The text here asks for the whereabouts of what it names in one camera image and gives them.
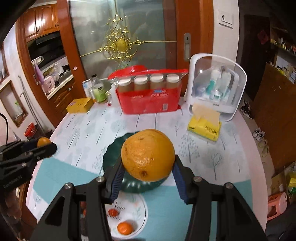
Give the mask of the left hand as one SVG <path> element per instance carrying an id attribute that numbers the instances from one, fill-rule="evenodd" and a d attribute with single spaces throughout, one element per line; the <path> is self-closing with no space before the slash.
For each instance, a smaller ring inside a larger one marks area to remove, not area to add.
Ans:
<path id="1" fill-rule="evenodd" d="M 13 217 L 16 220 L 20 219 L 22 211 L 15 189 L 1 196 L 1 214 Z"/>

